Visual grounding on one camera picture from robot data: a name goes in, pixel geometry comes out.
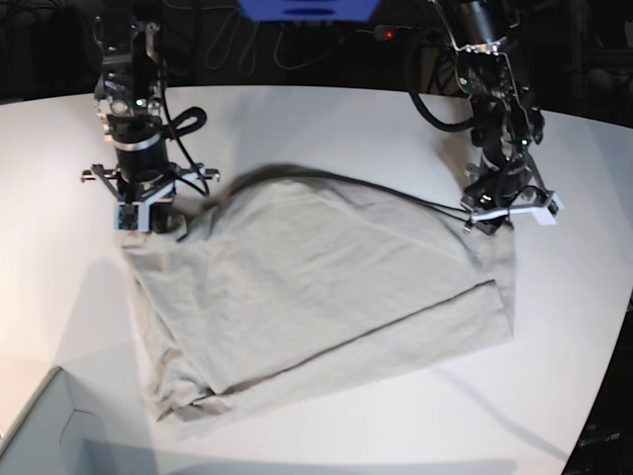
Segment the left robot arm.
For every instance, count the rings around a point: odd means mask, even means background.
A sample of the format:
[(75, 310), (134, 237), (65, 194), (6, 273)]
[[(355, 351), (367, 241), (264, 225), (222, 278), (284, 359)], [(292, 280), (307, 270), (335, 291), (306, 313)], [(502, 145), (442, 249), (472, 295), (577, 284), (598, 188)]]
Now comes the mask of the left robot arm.
[(417, 112), (445, 133), (467, 131), (481, 151), (466, 167), (468, 184), (461, 205), (468, 229), (492, 235), (514, 215), (530, 215), (552, 226), (564, 206), (548, 189), (530, 148), (543, 140), (544, 118), (530, 87), (516, 37), (519, 19), (509, 1), (436, 1), (433, 4), (456, 53), (455, 78), (472, 115), (459, 123), (434, 116), (414, 83), (414, 57), (423, 32), (409, 44), (405, 59), (407, 92)]

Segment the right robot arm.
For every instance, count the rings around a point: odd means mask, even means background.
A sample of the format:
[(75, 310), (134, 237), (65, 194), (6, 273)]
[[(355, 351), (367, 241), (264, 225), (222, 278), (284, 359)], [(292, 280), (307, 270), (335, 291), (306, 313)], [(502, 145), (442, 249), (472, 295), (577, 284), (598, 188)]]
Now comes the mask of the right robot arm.
[(186, 166), (168, 158), (168, 142), (181, 143), (199, 131), (207, 114), (199, 107), (176, 117), (168, 112), (159, 33), (155, 19), (126, 11), (109, 11), (95, 20), (95, 41), (102, 52), (95, 110), (117, 162), (113, 168), (93, 164), (81, 179), (101, 182), (114, 196), (114, 225), (122, 232), (167, 232), (178, 188), (208, 196), (209, 182), (220, 176), (191, 157)]

